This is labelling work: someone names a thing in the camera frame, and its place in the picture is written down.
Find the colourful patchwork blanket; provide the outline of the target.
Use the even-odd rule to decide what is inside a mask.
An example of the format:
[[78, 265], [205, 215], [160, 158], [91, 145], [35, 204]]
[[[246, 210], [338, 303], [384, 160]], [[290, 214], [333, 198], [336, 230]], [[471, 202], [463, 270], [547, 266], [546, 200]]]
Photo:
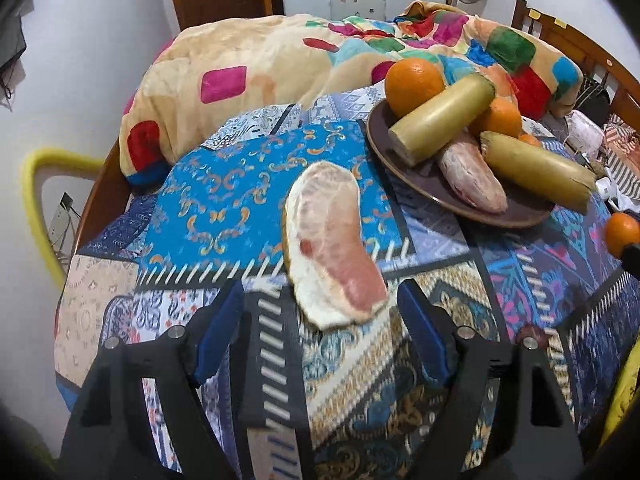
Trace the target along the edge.
[[120, 170], [135, 188], [160, 184], [228, 119], [372, 86], [405, 58], [446, 84], [477, 70], [530, 119], [567, 114], [584, 78], [544, 40], [446, 4], [415, 1], [390, 22], [227, 18], [183, 30], [148, 68], [122, 114]]

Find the large orange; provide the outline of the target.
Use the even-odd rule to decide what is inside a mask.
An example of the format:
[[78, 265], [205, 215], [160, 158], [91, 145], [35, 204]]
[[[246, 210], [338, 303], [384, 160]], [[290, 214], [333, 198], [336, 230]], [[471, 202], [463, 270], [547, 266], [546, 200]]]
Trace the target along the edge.
[[401, 118], [437, 96], [445, 84], [434, 63], [423, 58], [404, 58], [388, 70], [384, 89], [390, 109]]

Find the orange with Dole sticker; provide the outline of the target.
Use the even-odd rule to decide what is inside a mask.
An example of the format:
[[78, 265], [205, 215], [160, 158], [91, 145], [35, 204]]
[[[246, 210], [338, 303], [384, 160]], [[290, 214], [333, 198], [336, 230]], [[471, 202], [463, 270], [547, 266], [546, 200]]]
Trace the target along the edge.
[[492, 131], [517, 138], [522, 132], [522, 116], [513, 102], [497, 96], [468, 129], [473, 136], [479, 136], [484, 131]]

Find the blue patterned bed sheet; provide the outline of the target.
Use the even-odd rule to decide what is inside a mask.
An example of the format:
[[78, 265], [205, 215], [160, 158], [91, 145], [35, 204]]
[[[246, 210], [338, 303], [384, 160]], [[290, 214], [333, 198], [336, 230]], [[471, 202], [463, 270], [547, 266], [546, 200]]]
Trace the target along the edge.
[[498, 214], [405, 168], [369, 88], [232, 119], [82, 246], [58, 306], [64, 479], [605, 479], [639, 328], [615, 194], [534, 122]]

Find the small tangerine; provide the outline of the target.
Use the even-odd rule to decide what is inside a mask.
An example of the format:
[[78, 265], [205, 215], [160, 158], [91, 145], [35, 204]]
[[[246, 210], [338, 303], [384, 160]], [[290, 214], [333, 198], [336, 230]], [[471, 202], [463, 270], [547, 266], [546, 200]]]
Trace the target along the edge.
[[537, 148], [541, 147], [541, 142], [536, 138], [536, 136], [533, 136], [530, 133], [526, 133], [526, 132], [522, 132], [519, 136], [518, 136], [518, 140], [531, 145], [531, 146], [536, 146]]
[[616, 212], [605, 223], [604, 241], [608, 253], [620, 259], [623, 250], [628, 245], [640, 242], [639, 221], [629, 214]]

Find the yellow-green sugarcane stick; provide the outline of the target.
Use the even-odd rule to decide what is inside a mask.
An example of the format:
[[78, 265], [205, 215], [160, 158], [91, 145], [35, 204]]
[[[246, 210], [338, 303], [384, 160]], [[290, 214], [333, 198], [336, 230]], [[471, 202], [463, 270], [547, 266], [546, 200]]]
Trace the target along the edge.
[[484, 75], [464, 76], [393, 124], [392, 148], [409, 167], [424, 162], [486, 112], [495, 96], [495, 85]]

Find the white box appliance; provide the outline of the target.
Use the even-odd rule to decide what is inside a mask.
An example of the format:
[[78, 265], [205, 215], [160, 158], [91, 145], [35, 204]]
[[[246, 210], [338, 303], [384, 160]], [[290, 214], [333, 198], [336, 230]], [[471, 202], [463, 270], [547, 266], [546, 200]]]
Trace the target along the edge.
[[386, 0], [329, 0], [330, 19], [341, 21], [350, 16], [386, 20]]

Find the pink pomelo segment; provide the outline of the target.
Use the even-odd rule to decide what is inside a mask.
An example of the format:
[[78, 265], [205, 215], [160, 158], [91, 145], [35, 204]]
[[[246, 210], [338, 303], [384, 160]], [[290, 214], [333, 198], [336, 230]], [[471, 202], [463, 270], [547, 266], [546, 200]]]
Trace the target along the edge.
[[488, 214], [506, 212], [506, 192], [484, 161], [478, 143], [469, 133], [462, 132], [449, 142], [439, 152], [437, 163], [460, 200]]

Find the peeled pomelo piece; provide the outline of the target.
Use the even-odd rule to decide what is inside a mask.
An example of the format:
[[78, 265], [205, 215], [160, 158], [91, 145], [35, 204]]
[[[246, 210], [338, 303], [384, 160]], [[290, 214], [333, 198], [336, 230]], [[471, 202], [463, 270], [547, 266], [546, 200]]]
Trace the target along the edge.
[[362, 240], [360, 189], [347, 169], [322, 160], [293, 182], [282, 210], [286, 272], [318, 330], [367, 323], [388, 299]]

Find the yellow foam tube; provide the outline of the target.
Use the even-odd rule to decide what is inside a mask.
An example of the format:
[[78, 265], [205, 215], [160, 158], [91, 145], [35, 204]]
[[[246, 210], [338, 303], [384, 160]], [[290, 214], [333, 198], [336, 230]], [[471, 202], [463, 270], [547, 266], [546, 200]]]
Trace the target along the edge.
[[48, 146], [29, 152], [22, 162], [21, 190], [26, 220], [44, 266], [58, 289], [64, 286], [66, 274], [49, 240], [38, 174], [44, 168], [53, 167], [68, 170], [71, 174], [96, 176], [102, 165], [102, 159]]

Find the wooden headboard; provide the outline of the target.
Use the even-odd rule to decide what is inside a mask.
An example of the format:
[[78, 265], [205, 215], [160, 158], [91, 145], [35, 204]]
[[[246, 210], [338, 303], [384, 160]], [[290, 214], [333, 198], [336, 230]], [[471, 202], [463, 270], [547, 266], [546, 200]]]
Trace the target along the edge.
[[511, 26], [537, 34], [570, 58], [584, 75], [604, 72], [604, 83], [615, 88], [610, 112], [639, 131], [639, 81], [610, 52], [572, 25], [531, 8], [526, 0], [515, 0]]

